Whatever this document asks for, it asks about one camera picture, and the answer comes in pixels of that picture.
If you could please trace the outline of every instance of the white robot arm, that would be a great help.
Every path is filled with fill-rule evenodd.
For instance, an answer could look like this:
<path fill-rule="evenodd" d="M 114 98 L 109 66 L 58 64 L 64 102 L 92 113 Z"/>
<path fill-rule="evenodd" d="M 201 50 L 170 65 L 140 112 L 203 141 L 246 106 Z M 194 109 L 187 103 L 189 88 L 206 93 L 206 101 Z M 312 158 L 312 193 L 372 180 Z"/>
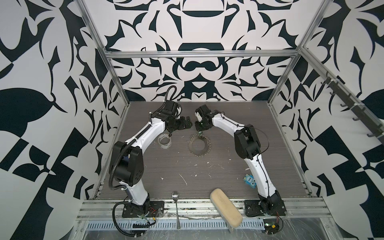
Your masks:
<path fill-rule="evenodd" d="M 272 214 L 278 206 L 281 207 L 284 203 L 264 166 L 255 128 L 250 124 L 239 124 L 220 111 L 211 111 L 206 105 L 196 109 L 195 116 L 198 119 L 195 122 L 197 131 L 201 132 L 215 126 L 234 137 L 236 153 L 245 160 L 256 180 L 261 211 Z"/>
<path fill-rule="evenodd" d="M 150 121 L 132 138 L 125 142 L 116 142 L 109 168 L 109 187 L 111 190 L 122 189 L 132 197 L 132 203 L 142 212 L 149 207 L 149 197 L 141 181 L 144 172 L 143 154 L 153 140 L 165 129 L 169 135 L 175 130 L 192 127 L 189 117 L 180 117 L 181 107 L 178 103 L 166 100 L 164 104 L 150 115 Z M 120 185 L 113 186 L 113 179 Z"/>

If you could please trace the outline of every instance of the patterned backdrop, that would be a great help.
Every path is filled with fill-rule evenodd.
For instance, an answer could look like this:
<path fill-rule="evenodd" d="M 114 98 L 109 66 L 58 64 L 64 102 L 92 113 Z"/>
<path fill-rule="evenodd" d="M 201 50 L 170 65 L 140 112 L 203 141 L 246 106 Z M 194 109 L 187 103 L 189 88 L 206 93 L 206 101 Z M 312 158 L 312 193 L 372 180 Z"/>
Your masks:
<path fill-rule="evenodd" d="M 309 50 L 384 119 L 384 3 L 335 0 Z M 344 237 L 384 237 L 384 146 L 300 58 L 273 102 L 314 195 L 322 196 Z"/>
<path fill-rule="evenodd" d="M 268 100 L 289 57 L 136 58 L 112 64 L 131 101 L 163 101 L 176 86 L 179 101 Z"/>
<path fill-rule="evenodd" d="M 109 51 L 296 49 L 321 0 L 85 0 Z M 268 100 L 289 57 L 115 59 L 131 101 Z"/>
<path fill-rule="evenodd" d="M 73 0 L 0 1 L 1 239 L 68 238 L 123 108 Z"/>
<path fill-rule="evenodd" d="M 382 0 L 335 0 L 307 45 L 381 119 L 384 119 L 383 19 Z"/>

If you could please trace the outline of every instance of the black cable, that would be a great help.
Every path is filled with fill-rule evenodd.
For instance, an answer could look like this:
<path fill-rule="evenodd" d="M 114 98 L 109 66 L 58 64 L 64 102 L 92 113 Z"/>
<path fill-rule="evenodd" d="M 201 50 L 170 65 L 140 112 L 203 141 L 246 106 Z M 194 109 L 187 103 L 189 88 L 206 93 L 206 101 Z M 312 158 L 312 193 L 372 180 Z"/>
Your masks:
<path fill-rule="evenodd" d="M 116 172 L 116 168 L 118 167 L 120 161 L 121 161 L 121 158 L 127 153 L 129 147 L 134 144 L 136 142 L 135 139 L 133 139 L 130 143 L 128 143 L 120 152 L 118 158 L 116 159 L 115 161 L 115 164 L 112 166 L 112 169 L 111 169 L 111 173 L 109 175 L 109 180 L 108 180 L 108 187 L 109 189 L 111 190 L 116 190 L 116 189 L 119 189 L 121 187 L 126 187 L 124 185 L 117 185 L 117 186 L 114 186 L 113 185 L 113 178 L 115 177 L 115 172 Z"/>
<path fill-rule="evenodd" d="M 232 121 L 226 119 L 225 117 L 223 117 L 223 113 L 224 113 L 224 115 L 225 115 L 225 112 L 221 112 L 220 115 L 221 115 L 221 117 L 222 117 L 224 120 L 227 120 L 228 122 L 230 122 L 230 123 L 232 123 L 233 125 L 236 125 L 236 126 L 238 126 L 238 127 L 245 127 L 245 125 L 240 126 L 238 123 L 234 123 L 234 122 L 232 122 Z M 265 151 L 269 148 L 269 138 L 268 138 L 267 134 L 266 134 L 265 132 L 261 131 L 260 129 L 255 128 L 255 127 L 250 127 L 250 128 L 253 128 L 253 129 L 255 129 L 255 130 L 259 130 L 260 132 L 262 132 L 262 133 L 266 136 L 266 139 L 268 140 L 268 146 L 267 146 L 267 148 L 266 148 L 264 151 L 262 151 L 262 152 L 260 153 L 260 154 L 262 154 L 263 152 L 265 152 Z M 267 183 L 267 187 L 268 187 L 268 197 L 267 197 L 267 198 L 269 198 L 269 197 L 270 197 L 270 196 L 269 196 L 269 182 L 268 182 L 268 179 L 267 179 L 267 177 L 266 177 L 266 173 L 264 172 L 264 169 L 263 169 L 263 167 L 261 166 L 260 161 L 259 161 L 258 158 L 256 158 L 256 161 L 259 163 L 261 169 L 263 170 L 263 173 L 264 173 L 264 176 L 265 176 L 265 180 L 266 180 L 266 183 Z"/>
<path fill-rule="evenodd" d="M 283 229 L 283 226 L 284 226 L 284 221 L 283 221 L 283 219 L 282 219 L 280 216 L 278 216 L 278 217 L 279 217 L 280 220 L 281 220 L 281 228 L 280 228 L 280 226 L 279 226 L 279 230 L 278 230 L 276 233 L 280 232 L 280 231 Z"/>
<path fill-rule="evenodd" d="M 152 125 L 152 112 L 149 112 L 148 118 L 149 118 L 149 122 L 150 122 L 151 125 Z"/>
<path fill-rule="evenodd" d="M 257 216 L 260 216 L 260 215 L 262 215 L 262 214 L 264 214 L 264 213 L 266 213 L 266 212 L 262 212 L 262 213 L 260 213 L 260 214 L 251 215 L 251 216 L 247 216 L 247 217 L 257 217 Z"/>
<path fill-rule="evenodd" d="M 115 204 L 115 206 L 113 206 L 112 208 L 112 221 L 113 221 L 113 224 L 115 225 L 116 229 L 123 235 L 125 236 L 128 236 L 128 237 L 140 237 L 142 235 L 138 235 L 138 234 L 132 234 L 132 233 L 127 233 L 125 231 L 123 231 L 123 229 L 121 229 L 118 225 L 118 223 L 116 222 L 116 217 L 115 217 L 115 210 L 116 210 L 116 207 L 118 205 L 121 205 L 121 204 L 126 204 L 127 202 L 123 201 L 123 202 L 118 202 Z M 150 223 L 150 224 L 147 224 L 147 225 L 140 225 L 142 228 L 146 228 L 146 227 L 150 227 L 152 225 L 155 225 L 156 224 L 156 220 L 154 219 L 154 222 L 153 223 Z"/>
<path fill-rule="evenodd" d="M 166 104 L 166 100 L 167 100 L 167 98 L 168 98 L 168 93 L 169 93 L 169 91 L 170 91 L 172 88 L 175 89 L 174 93 L 171 95 L 171 98 L 170 98 L 170 99 L 172 100 L 172 97 L 175 95 L 176 90 L 177 90 L 177 88 L 176 88 L 175 85 L 172 85 L 172 86 L 170 86 L 170 87 L 167 89 L 163 104 L 162 104 L 161 107 L 159 107 L 156 111 L 154 111 L 154 113 L 160 111 L 160 109 L 162 109 L 162 108 L 164 107 L 164 105 Z"/>
<path fill-rule="evenodd" d="M 256 159 L 256 161 L 259 163 L 260 168 L 263 170 L 263 173 L 264 173 L 264 176 L 265 176 L 265 180 L 266 180 L 266 184 L 267 184 L 267 186 L 268 186 L 268 197 L 267 197 L 267 198 L 269 198 L 269 182 L 268 182 L 268 179 L 267 179 L 267 177 L 266 177 L 266 174 L 265 174 L 265 172 L 264 172 L 264 169 L 263 169 L 262 165 L 260 164 L 259 159 Z"/>

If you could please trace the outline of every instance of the blue toy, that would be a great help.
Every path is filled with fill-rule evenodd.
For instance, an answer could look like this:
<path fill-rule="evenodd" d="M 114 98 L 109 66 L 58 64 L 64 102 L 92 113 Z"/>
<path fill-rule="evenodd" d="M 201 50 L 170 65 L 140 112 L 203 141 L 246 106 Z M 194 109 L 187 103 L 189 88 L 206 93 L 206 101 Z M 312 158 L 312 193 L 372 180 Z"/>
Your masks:
<path fill-rule="evenodd" d="M 256 188 L 256 180 L 253 178 L 252 175 L 246 174 L 243 180 L 245 184 L 249 185 L 251 188 Z"/>

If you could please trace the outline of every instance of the hook rack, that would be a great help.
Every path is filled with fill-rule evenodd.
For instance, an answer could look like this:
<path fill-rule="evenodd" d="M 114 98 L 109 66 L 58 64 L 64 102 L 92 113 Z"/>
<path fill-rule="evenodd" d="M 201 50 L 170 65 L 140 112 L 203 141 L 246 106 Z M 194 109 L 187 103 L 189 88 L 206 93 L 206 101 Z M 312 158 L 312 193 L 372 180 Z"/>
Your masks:
<path fill-rule="evenodd" d="M 373 114 L 364 103 L 362 103 L 351 91 L 338 79 L 327 79 L 321 83 L 328 84 L 333 90 L 331 95 L 337 95 L 344 104 L 341 107 L 348 107 L 355 115 L 354 121 L 361 121 L 370 131 L 368 137 L 376 137 L 384 145 L 384 127 L 380 119 Z"/>

